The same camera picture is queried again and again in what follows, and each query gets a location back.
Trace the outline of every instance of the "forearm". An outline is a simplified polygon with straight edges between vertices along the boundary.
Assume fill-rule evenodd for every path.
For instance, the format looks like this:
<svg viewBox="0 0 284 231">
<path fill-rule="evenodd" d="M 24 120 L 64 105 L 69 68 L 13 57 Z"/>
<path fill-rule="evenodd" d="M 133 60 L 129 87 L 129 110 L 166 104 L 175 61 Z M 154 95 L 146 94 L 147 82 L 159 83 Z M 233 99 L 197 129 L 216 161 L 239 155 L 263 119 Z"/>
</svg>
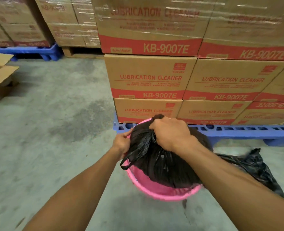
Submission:
<svg viewBox="0 0 284 231">
<path fill-rule="evenodd" d="M 83 231 L 98 205 L 119 155 L 111 148 L 94 165 L 65 184 L 27 224 L 24 231 Z"/>
<path fill-rule="evenodd" d="M 201 144 L 185 141 L 176 151 L 194 169 L 238 230 L 284 230 L 283 198 Z"/>
</svg>

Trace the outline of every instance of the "blue plastic pallet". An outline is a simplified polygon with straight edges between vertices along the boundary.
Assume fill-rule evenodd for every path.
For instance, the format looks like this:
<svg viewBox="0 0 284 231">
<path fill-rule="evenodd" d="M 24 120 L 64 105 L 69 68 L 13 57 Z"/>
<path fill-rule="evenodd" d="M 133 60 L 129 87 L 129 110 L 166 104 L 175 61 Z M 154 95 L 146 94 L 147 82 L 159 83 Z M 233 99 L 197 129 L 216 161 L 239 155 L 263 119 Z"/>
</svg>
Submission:
<svg viewBox="0 0 284 231">
<path fill-rule="evenodd" d="M 136 126 L 131 123 L 119 123 L 114 115 L 113 129 L 119 134 Z M 268 146 L 284 146 L 284 125 L 189 125 L 209 137 L 212 145 L 222 139 L 247 140 L 262 139 Z"/>
<path fill-rule="evenodd" d="M 60 53 L 60 48 L 57 44 L 51 47 L 7 47 L 0 48 L 1 54 L 39 54 L 45 61 L 58 61 L 63 55 Z M 16 62 L 16 56 L 12 57 L 11 61 Z"/>
</svg>

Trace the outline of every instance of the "concrete floor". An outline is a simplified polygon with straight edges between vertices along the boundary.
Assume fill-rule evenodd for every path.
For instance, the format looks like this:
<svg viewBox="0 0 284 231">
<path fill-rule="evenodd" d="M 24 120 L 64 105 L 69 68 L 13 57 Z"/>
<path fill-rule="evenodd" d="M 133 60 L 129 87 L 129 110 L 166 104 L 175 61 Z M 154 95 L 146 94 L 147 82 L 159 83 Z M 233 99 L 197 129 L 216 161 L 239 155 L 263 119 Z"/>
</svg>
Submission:
<svg viewBox="0 0 284 231">
<path fill-rule="evenodd" d="M 95 163 L 111 146 L 113 99 L 104 61 L 21 60 L 21 82 L 0 102 L 0 230 L 21 230 L 61 186 Z M 284 190 L 284 147 L 260 140 L 224 140 L 215 151 L 261 155 Z M 203 189 L 181 202 L 154 201 L 117 165 L 87 230 L 234 231 Z"/>
</svg>

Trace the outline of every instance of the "left hand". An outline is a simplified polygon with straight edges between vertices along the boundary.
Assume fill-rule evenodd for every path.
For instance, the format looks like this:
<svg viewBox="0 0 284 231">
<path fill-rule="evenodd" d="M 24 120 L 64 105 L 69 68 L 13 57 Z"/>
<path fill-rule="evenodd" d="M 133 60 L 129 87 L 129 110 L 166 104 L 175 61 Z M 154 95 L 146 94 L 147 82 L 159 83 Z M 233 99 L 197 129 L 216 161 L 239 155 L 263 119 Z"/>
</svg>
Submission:
<svg viewBox="0 0 284 231">
<path fill-rule="evenodd" d="M 129 150 L 130 138 L 127 138 L 127 136 L 131 134 L 132 130 L 133 128 L 131 128 L 128 132 L 116 135 L 113 141 L 112 148 L 117 150 L 120 160 L 124 158 L 125 153 Z"/>
</svg>

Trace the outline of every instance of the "pink bucket rim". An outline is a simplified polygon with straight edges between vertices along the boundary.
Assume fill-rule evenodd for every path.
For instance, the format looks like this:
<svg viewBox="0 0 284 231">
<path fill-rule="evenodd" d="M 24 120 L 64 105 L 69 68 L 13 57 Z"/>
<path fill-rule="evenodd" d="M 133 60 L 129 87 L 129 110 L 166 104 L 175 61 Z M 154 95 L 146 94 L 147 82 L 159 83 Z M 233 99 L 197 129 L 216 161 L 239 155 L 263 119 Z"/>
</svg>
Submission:
<svg viewBox="0 0 284 231">
<path fill-rule="evenodd" d="M 141 121 L 139 124 L 147 122 L 151 120 L 151 118 L 146 119 L 144 121 Z M 126 160 L 124 165 L 129 165 L 129 160 Z M 203 186 L 202 185 L 198 185 L 196 187 L 194 187 L 192 190 L 186 192 L 183 195 L 160 195 L 160 194 L 156 194 L 148 189 L 146 189 L 144 186 L 142 186 L 137 179 L 135 178 L 135 176 L 133 175 L 133 173 L 131 172 L 130 168 L 127 170 L 127 174 L 128 177 L 131 179 L 132 183 L 139 189 L 141 190 L 143 193 L 153 197 L 154 199 L 158 199 L 158 200 L 163 200 L 163 201 L 181 201 L 184 200 L 186 198 L 188 198 L 191 195 L 196 194 Z"/>
</svg>

